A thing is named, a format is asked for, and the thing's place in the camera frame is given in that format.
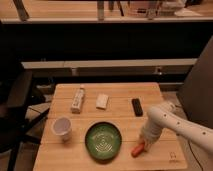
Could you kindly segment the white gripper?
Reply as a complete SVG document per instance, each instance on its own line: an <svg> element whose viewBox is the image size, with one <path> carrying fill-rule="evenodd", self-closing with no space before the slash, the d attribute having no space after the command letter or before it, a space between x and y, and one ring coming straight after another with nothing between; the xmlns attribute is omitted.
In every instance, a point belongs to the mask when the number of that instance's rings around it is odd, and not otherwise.
<svg viewBox="0 0 213 171"><path fill-rule="evenodd" d="M142 129L139 134L138 142L144 144L144 150L148 151L151 146L159 139L159 135L153 134L150 131Z"/></svg>

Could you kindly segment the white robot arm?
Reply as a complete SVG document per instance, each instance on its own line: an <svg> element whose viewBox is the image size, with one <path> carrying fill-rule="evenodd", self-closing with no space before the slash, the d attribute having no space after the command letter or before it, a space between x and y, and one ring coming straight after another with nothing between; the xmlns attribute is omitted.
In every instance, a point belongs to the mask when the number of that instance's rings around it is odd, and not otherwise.
<svg viewBox="0 0 213 171"><path fill-rule="evenodd" d="M145 144L145 150L149 150L158 141L163 129L167 128L213 154L213 129L178 117L174 114L175 108L170 101L148 108L148 119L139 134L139 141Z"/></svg>

